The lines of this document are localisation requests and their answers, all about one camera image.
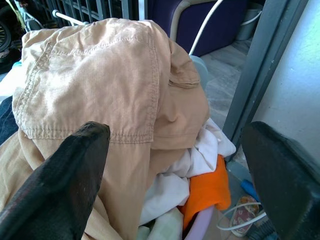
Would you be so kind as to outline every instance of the dark blue fabric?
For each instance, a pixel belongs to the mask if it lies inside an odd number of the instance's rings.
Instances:
[[[0,104],[0,145],[16,131],[18,126],[12,112],[12,96],[10,96]]]

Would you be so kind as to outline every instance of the flip-flop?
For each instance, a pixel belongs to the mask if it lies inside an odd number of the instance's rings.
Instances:
[[[251,196],[243,196],[239,199],[236,205],[238,206],[241,204],[256,203],[256,202],[257,201]],[[229,226],[233,227],[233,226],[246,223],[251,219],[254,219],[257,216],[258,212],[259,212],[258,205],[241,206],[236,211],[234,211]],[[231,230],[231,232],[237,237],[242,238],[247,234],[251,226],[252,226],[252,223],[249,225],[240,227],[238,229]]]

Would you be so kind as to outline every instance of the orange cloth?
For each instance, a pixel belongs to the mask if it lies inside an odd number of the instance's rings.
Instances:
[[[190,196],[180,211],[184,214],[183,230],[186,229],[193,216],[212,206],[225,210],[231,204],[228,174],[225,160],[218,155],[214,172],[190,178]]]

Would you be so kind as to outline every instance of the beige clothing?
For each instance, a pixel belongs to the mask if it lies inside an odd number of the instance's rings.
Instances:
[[[188,54],[151,21],[114,18],[28,32],[22,42],[25,87],[12,102],[19,130],[0,146],[0,210],[67,136],[95,121],[111,138],[83,239],[135,239],[147,184],[208,117]]]

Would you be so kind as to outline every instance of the gray bin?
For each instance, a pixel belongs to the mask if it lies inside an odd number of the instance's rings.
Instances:
[[[235,39],[237,40],[247,40],[251,37],[252,32],[256,26],[256,23],[260,17],[263,6],[251,2],[249,8],[246,11],[244,22],[241,23],[240,30]]]

